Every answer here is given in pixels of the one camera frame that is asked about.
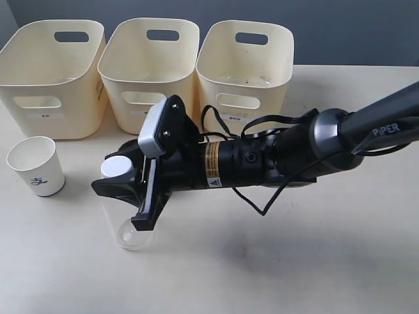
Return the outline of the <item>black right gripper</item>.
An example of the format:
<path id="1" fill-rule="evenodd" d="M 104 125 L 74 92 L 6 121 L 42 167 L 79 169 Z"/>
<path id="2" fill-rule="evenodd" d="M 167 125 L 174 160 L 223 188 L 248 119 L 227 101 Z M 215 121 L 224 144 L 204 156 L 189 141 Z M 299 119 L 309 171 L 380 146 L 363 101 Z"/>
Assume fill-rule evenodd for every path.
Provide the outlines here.
<path id="1" fill-rule="evenodd" d="M 286 186 L 305 186 L 315 179 L 280 173 L 274 162 L 261 151 L 237 141 L 195 143 L 180 146 L 169 157 L 147 160 L 137 139 L 123 143 L 107 155 L 129 158 L 137 173 L 92 182 L 101 197 L 128 203 L 139 210 L 131 218 L 138 232 L 148 232 L 155 224 L 171 194 L 178 191 L 267 186 L 283 190 Z"/>

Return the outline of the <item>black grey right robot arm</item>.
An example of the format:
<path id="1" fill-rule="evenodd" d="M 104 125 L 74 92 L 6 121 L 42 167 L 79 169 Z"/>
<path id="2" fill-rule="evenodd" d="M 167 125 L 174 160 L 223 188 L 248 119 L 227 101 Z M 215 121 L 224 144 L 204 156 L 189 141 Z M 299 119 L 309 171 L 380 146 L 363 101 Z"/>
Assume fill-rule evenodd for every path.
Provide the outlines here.
<path id="1" fill-rule="evenodd" d="M 209 141 L 186 113 L 183 100 L 170 96 L 153 105 L 139 137 L 115 152 L 132 168 L 92 182 L 105 198 L 137 208 L 130 219 L 151 231 L 172 193 L 186 190 L 265 186 L 281 194 L 319 177 L 348 171 L 366 156 L 397 152 L 418 140 L 418 85 L 411 84 L 356 112 L 312 109 L 302 116 L 268 114 L 247 123 L 276 128 L 236 135 L 224 127 Z"/>

